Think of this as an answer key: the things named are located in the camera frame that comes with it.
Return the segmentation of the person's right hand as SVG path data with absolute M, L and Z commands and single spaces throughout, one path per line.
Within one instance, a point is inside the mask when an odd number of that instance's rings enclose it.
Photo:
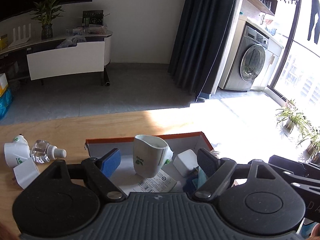
M 308 238 L 308 240 L 320 240 L 320 224 L 317 223 L 312 232 L 311 232 L 311 235 L 310 237 Z

